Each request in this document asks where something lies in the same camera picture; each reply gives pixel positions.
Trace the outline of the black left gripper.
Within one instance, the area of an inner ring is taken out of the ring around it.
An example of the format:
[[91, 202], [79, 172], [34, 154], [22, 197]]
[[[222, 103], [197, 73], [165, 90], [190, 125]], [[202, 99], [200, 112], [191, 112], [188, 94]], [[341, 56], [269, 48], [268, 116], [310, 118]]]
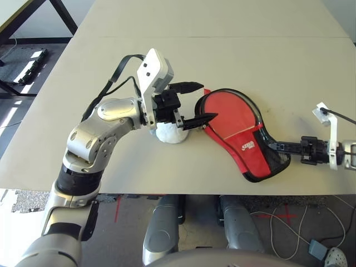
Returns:
[[169, 84], [169, 90], [163, 90], [160, 94], [152, 97], [152, 108], [154, 111], [155, 122], [173, 123], [178, 128], [190, 130], [193, 128], [207, 125], [213, 120], [217, 113], [203, 113], [194, 118], [184, 120], [178, 108], [181, 107], [177, 93], [191, 93], [203, 88], [198, 82], [178, 82]]

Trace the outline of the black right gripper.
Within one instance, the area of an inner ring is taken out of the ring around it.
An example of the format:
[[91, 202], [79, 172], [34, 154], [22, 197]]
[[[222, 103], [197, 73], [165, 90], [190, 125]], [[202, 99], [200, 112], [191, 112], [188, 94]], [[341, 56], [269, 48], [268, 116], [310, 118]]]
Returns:
[[307, 165], [329, 163], [327, 142], [316, 137], [302, 136], [300, 143], [273, 142], [268, 144], [275, 151], [283, 153], [301, 153], [301, 163]]

